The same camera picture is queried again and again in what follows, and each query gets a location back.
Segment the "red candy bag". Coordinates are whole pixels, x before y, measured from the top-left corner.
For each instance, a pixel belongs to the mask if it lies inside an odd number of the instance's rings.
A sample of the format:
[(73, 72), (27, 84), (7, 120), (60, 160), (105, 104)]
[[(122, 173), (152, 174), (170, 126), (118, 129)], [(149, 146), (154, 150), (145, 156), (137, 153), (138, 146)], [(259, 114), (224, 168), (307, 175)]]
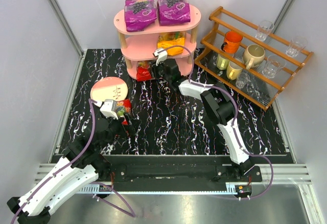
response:
[(117, 101), (115, 112), (118, 115), (118, 120), (120, 120), (122, 122), (122, 125), (124, 126), (126, 124), (124, 114), (130, 114), (132, 116), (130, 100), (124, 99), (121, 101)]
[(138, 82), (152, 80), (149, 61), (138, 61), (136, 67), (136, 80)]

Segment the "orange candy bag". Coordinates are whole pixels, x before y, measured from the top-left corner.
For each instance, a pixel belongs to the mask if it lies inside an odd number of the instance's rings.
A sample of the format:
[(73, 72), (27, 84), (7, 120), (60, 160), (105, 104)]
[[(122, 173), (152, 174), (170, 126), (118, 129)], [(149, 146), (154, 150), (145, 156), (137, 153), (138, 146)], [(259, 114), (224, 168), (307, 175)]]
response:
[[(168, 32), (160, 33), (157, 41), (157, 48), (169, 48), (176, 45), (184, 46), (185, 44), (185, 35), (184, 31), (182, 32)], [(180, 55), (183, 52), (182, 47), (173, 47), (167, 50), (168, 56)]]

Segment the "purple candy bag back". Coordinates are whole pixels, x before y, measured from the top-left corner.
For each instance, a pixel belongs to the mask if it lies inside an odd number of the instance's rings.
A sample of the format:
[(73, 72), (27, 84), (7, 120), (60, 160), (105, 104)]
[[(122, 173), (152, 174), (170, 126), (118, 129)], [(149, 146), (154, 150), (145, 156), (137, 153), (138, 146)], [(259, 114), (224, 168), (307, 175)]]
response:
[(124, 21), (127, 32), (143, 31), (156, 20), (154, 0), (125, 0)]

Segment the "purple candy bag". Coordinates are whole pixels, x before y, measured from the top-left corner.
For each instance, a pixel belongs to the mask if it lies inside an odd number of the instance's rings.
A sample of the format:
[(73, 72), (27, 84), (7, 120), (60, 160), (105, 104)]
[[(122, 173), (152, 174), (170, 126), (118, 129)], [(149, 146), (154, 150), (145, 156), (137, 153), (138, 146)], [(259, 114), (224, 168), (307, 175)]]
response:
[(161, 26), (191, 22), (188, 0), (157, 0), (158, 21)]
[(124, 21), (127, 32), (143, 31), (156, 20), (154, 0), (125, 0)]

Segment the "purple candy bag front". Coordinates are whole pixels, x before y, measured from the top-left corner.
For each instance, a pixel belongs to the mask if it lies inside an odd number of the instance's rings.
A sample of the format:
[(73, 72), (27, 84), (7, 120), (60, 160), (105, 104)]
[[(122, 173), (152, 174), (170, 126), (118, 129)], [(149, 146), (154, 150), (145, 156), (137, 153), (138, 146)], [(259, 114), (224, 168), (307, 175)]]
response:
[(161, 26), (191, 22), (188, 0), (157, 0), (158, 21)]

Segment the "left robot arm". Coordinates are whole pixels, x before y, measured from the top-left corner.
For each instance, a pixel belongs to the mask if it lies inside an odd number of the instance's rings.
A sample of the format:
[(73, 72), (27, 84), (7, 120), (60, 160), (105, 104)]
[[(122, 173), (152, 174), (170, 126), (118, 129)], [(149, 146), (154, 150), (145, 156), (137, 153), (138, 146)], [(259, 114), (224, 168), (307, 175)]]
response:
[(113, 181), (119, 168), (101, 154), (116, 137), (133, 137), (139, 120), (125, 113), (122, 118), (92, 117), (92, 126), (71, 142), (53, 169), (29, 192), (12, 197), (7, 205), (12, 223), (48, 223), (51, 215), (85, 186)]

